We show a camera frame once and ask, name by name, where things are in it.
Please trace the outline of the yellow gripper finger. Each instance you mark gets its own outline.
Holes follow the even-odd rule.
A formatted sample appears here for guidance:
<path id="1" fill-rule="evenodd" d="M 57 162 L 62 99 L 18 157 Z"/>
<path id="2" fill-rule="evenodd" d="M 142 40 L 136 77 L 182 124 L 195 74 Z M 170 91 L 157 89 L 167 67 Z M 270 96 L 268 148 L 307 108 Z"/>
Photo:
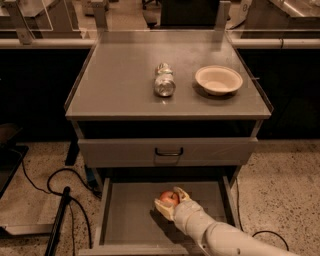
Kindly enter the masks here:
<path id="1" fill-rule="evenodd" d="M 168 220 L 174 220 L 175 205 L 170 202 L 163 202 L 160 199 L 155 199 L 154 204 L 156 209 Z"/>
<path id="2" fill-rule="evenodd" d="M 173 188 L 174 199 L 177 203 L 182 203 L 190 200 L 189 194 L 180 187 Z"/>

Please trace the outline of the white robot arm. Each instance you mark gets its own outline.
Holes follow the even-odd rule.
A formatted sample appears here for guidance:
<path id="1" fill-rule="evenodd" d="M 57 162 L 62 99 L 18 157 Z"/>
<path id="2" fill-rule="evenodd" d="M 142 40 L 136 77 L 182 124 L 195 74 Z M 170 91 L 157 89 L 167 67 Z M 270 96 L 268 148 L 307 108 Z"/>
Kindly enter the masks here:
<path id="1" fill-rule="evenodd" d="M 298 256 L 216 221 L 180 187 L 163 192 L 154 203 L 168 221 L 192 238 L 205 256 Z"/>

